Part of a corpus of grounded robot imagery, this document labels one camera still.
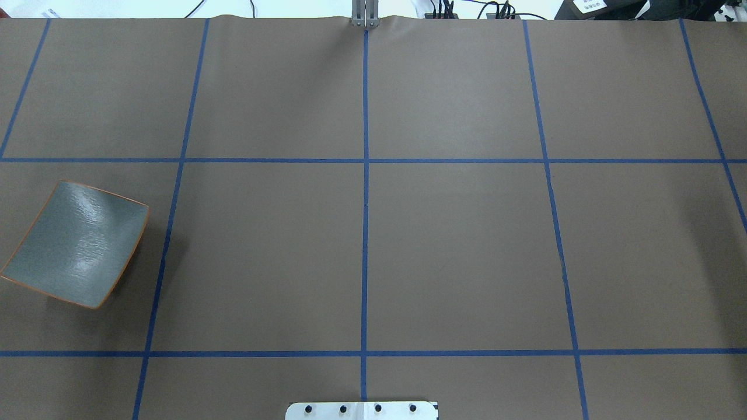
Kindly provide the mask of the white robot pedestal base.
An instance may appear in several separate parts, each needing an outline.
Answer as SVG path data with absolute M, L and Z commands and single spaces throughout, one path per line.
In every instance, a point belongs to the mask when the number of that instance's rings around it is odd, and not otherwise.
M 437 402 L 333 401 L 293 403 L 285 419 L 438 419 Z

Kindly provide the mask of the black device with white label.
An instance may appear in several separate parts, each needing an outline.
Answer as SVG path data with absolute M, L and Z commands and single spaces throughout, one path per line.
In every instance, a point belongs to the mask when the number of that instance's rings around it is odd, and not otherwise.
M 745 1 L 563 1 L 555 20 L 745 21 Z

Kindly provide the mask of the grey square plate orange rim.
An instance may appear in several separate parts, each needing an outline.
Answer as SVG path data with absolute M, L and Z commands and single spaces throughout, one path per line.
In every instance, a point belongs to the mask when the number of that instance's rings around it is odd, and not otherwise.
M 138 249 L 149 207 L 61 179 L 2 268 L 2 278 L 48 297 L 98 309 Z

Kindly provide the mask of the brown paper table cover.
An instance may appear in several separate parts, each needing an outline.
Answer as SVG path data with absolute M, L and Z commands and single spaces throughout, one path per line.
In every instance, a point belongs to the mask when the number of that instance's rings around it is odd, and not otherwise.
M 2 280 L 3 419 L 745 418 L 745 24 L 2 21 L 2 262 L 149 207 L 98 309 Z

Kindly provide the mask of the aluminium frame post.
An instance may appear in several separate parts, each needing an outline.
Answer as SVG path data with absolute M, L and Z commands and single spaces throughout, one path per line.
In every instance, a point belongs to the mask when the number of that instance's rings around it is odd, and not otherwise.
M 353 27 L 371 29 L 381 23 L 378 0 L 352 0 L 351 24 Z

